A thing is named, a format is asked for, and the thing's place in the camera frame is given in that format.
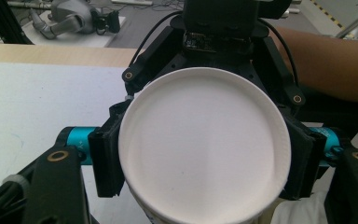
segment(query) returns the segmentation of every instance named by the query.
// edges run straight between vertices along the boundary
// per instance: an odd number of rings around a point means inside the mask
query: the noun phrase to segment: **person's arm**
[[[358,102],[358,41],[277,28],[292,52],[300,84]],[[279,40],[272,35],[291,69]]]

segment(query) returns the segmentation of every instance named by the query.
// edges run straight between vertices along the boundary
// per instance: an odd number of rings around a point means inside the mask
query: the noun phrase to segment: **paper cup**
[[[248,80],[188,68],[150,83],[122,121],[119,157],[153,223],[247,223],[290,168],[282,115]]]

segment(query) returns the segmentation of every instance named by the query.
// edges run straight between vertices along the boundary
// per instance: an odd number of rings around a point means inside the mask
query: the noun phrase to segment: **gray robot arm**
[[[53,26],[42,21],[33,9],[30,9],[30,15],[33,20],[33,27],[47,39],[54,39],[57,35],[67,32],[78,32],[85,26],[84,20],[77,15],[69,15]]]

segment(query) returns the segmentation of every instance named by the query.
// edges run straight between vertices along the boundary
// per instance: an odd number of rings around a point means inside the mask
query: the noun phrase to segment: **table surface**
[[[135,49],[0,44],[0,185],[52,147],[67,126],[102,126],[124,100],[121,73]],[[150,223],[125,185],[98,198],[82,167],[90,212],[100,223]]]

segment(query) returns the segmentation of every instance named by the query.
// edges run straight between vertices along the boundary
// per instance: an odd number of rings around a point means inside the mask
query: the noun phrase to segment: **human arm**
[[[299,83],[342,100],[358,102],[358,41],[277,28],[292,52]],[[272,36],[291,69],[287,55]]]

